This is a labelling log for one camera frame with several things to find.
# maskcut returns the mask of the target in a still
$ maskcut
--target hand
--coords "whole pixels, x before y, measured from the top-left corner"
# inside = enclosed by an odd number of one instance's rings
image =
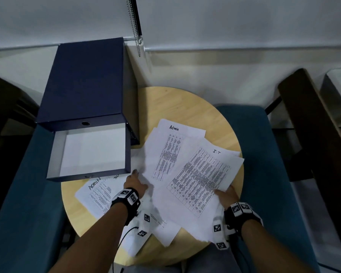
[[[240,201],[234,187],[231,185],[226,191],[214,190],[214,193],[218,196],[218,200],[225,209],[228,209],[233,203]]]
[[[124,183],[124,188],[136,189],[136,191],[139,194],[139,199],[141,199],[144,196],[144,193],[146,189],[148,188],[148,185],[140,183],[138,174],[139,173],[136,169],[133,170],[132,174],[126,178],[126,181]]]

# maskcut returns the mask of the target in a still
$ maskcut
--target blue chair seat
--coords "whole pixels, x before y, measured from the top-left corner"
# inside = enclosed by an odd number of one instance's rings
[[[316,272],[319,267],[289,182],[268,117],[261,107],[223,105],[217,107],[230,123],[241,146],[244,161],[244,185],[241,201],[248,202],[264,221],[264,227]],[[239,248],[249,264],[245,244]],[[247,272],[245,262],[241,263]]]
[[[1,207],[0,273],[47,273],[57,258],[66,215],[60,183],[46,180],[53,138],[36,128]]]

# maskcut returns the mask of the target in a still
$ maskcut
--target forearm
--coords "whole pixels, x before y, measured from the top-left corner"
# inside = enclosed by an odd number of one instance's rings
[[[258,272],[313,272],[257,221],[246,221],[241,228],[241,235]]]
[[[49,273],[107,273],[114,261],[126,220],[127,207],[122,203],[113,205],[64,253]]]

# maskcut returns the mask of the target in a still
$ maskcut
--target person's right arm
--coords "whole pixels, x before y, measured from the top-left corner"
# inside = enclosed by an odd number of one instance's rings
[[[218,195],[220,203],[225,209],[233,203],[239,202],[239,197],[232,186],[226,192],[215,190],[215,194]],[[258,272],[314,272],[271,236],[259,222],[245,221],[241,227],[241,235]]]

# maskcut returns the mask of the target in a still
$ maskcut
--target person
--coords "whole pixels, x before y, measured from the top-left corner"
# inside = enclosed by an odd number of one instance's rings
[[[124,189],[131,188],[143,197],[148,186],[141,184],[136,170],[127,177]],[[239,201],[234,188],[227,191],[215,190],[220,203],[227,210]],[[123,227],[128,220],[128,207],[124,202],[111,206],[81,238],[79,238],[56,262],[49,273],[107,273],[114,261]],[[254,266],[258,272],[299,272],[313,270],[286,247],[279,243],[256,220],[246,220],[241,226],[241,236],[248,247]],[[217,250],[214,244],[188,259],[187,272],[241,272],[231,251]],[[131,266],[125,272],[181,272],[178,267],[146,268]]]

